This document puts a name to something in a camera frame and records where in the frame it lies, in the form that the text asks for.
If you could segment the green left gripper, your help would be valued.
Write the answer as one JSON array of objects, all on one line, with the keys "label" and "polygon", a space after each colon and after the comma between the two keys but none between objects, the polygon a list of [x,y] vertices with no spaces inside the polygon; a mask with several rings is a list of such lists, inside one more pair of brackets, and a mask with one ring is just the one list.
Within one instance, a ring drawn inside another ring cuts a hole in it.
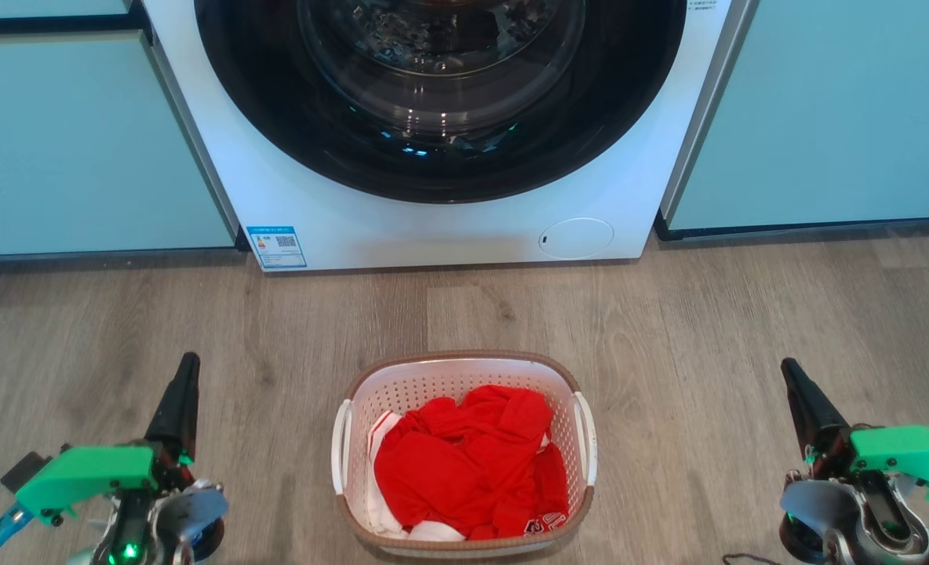
[{"label": "green left gripper", "polygon": [[74,505],[118,490],[155,490],[154,469],[195,462],[199,371],[186,352],[145,432],[146,446],[78,446],[56,457],[31,451],[16,464],[16,501],[48,522]]}]

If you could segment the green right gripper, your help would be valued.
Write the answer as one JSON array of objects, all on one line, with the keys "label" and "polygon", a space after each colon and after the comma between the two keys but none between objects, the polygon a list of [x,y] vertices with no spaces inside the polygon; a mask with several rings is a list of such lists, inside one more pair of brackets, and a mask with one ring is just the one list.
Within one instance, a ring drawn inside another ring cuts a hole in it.
[{"label": "green right gripper", "polygon": [[903,475],[923,483],[929,498],[929,427],[856,429],[845,421],[794,358],[781,361],[796,439],[811,478],[855,473]]}]

